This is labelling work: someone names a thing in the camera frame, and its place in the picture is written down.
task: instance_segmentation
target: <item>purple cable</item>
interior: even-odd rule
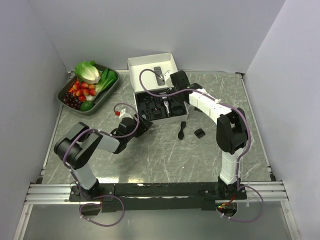
[[[208,95],[208,94],[205,94],[205,93],[203,93],[203,92],[201,92],[201,91],[198,91],[198,90],[195,90],[195,89],[190,89],[190,88],[182,89],[182,90],[179,90],[179,91],[177,91],[177,92],[170,93],[170,94],[161,94],[161,95],[154,94],[154,93],[148,91],[148,90],[146,89],[146,87],[144,86],[143,82],[142,82],[142,74],[143,74],[144,72],[146,72],[146,71],[150,71],[150,72],[154,73],[154,74],[157,75],[159,78],[162,78],[162,76],[160,76],[158,73],[156,73],[156,72],[153,71],[152,69],[148,69],[148,68],[143,69],[143,70],[140,72],[139,82],[140,82],[140,84],[141,84],[141,87],[143,88],[143,90],[144,90],[145,92],[147,92],[147,93],[148,93],[149,95],[151,95],[151,96],[154,96],[154,97],[171,97],[171,96],[174,96],[174,95],[183,93],[183,92],[190,92],[190,91],[191,91],[191,92],[195,92],[195,93],[204,95],[204,96],[206,96],[207,98],[211,99],[212,101],[215,101],[215,100],[216,100],[214,97],[212,97],[212,96],[210,96],[210,95]],[[250,189],[252,189],[253,191],[255,191],[255,192],[259,195],[259,197],[260,197],[260,199],[261,199],[261,204],[262,204],[262,206],[261,206],[261,212],[260,212],[259,216],[255,217],[255,218],[252,219],[252,220],[241,220],[241,219],[235,219],[235,218],[229,218],[229,219],[231,219],[231,220],[233,220],[233,221],[236,221],[236,222],[251,223],[251,222],[254,222],[254,221],[258,220],[258,219],[262,216],[262,214],[263,214],[263,212],[264,212],[265,204],[264,204],[264,200],[263,200],[262,196],[260,195],[260,193],[259,193],[257,190],[255,190],[253,187],[248,186],[248,185],[240,186],[240,180],[239,180],[240,160],[241,160],[241,158],[249,151],[249,149],[250,149],[250,147],[251,147],[251,132],[250,132],[250,128],[249,128],[249,125],[248,125],[248,122],[247,122],[245,116],[244,116],[238,109],[236,109],[234,106],[231,106],[231,105],[226,104],[226,103],[220,102],[219,104],[222,105],[222,106],[225,106],[225,107],[227,107],[227,108],[230,108],[230,109],[232,109],[233,111],[235,111],[237,114],[239,114],[239,116],[242,118],[242,120],[243,120],[243,122],[244,122],[246,131],[247,131],[247,134],[248,134],[248,145],[247,145],[246,149],[245,149],[245,150],[238,156],[238,158],[237,158],[237,164],[236,164],[236,189],[237,189],[237,191],[239,191],[240,189],[246,187],[246,188],[250,188]]]
[[[117,103],[117,104],[114,106],[114,108],[113,108],[114,112],[116,112],[116,107],[119,106],[119,105],[125,105],[125,106],[128,106],[128,107],[130,107],[131,109],[133,109],[133,110],[135,111],[136,115],[137,115],[137,121],[136,121],[136,126],[135,126],[134,130],[133,130],[132,132],[130,132],[129,134],[123,135],[123,136],[112,136],[113,138],[118,138],[118,139],[120,139],[120,138],[126,138],[126,137],[128,137],[128,136],[131,136],[132,134],[135,133],[135,131],[138,129],[138,126],[139,126],[139,114],[138,114],[137,110],[136,110],[132,105],[121,102],[121,103]],[[67,164],[67,156],[69,155],[72,147],[76,144],[76,142],[77,142],[83,135],[85,135],[85,134],[87,134],[87,133],[90,133],[90,132],[100,132],[100,133],[102,133],[102,134],[105,134],[105,135],[107,135],[107,136],[110,136],[109,133],[104,132],[104,131],[101,131],[101,130],[99,131],[99,130],[96,129],[96,128],[89,128],[89,129],[86,129],[86,130],[84,130],[83,132],[81,132],[81,133],[72,141],[72,143],[70,144],[69,148],[66,150],[66,152],[65,152],[65,154],[64,154],[64,156],[63,156],[62,162],[63,162],[63,165],[64,165],[67,169],[71,170],[70,165]],[[72,170],[70,171],[70,173],[71,173],[71,175],[73,176],[74,180],[76,181],[76,185],[77,185],[78,189],[80,190],[81,195],[82,195],[85,199],[90,199],[90,198],[87,198],[87,197],[84,195],[83,190],[82,190],[82,188],[81,188],[81,186],[80,186],[80,184],[79,184],[79,180],[78,180],[77,176],[72,172]],[[82,206],[80,207],[80,209],[79,209],[80,215],[82,215],[82,217],[83,217],[84,219],[88,220],[89,222],[91,222],[91,223],[93,223],[93,224],[96,224],[96,225],[98,225],[98,226],[101,226],[101,227],[112,227],[112,226],[118,224],[118,223],[122,220],[122,218],[124,217],[124,215],[125,215],[125,205],[124,205],[123,201],[122,201],[119,197],[114,196],[114,195],[96,196],[96,197],[91,198],[91,199],[94,200],[94,199],[101,199],[101,198],[115,198],[115,199],[119,200],[119,202],[120,202],[121,205],[122,205],[122,214],[121,214],[121,216],[120,216],[120,218],[119,218],[118,221],[116,221],[116,222],[113,223],[113,224],[101,224],[101,223],[98,223],[98,222],[93,221],[93,220],[91,220],[91,219],[88,219],[87,217],[85,217],[85,216],[82,215],[81,209],[82,209],[84,206],[87,206],[87,205],[100,206],[99,204],[96,204],[96,203],[86,203],[86,204],[82,205]]]

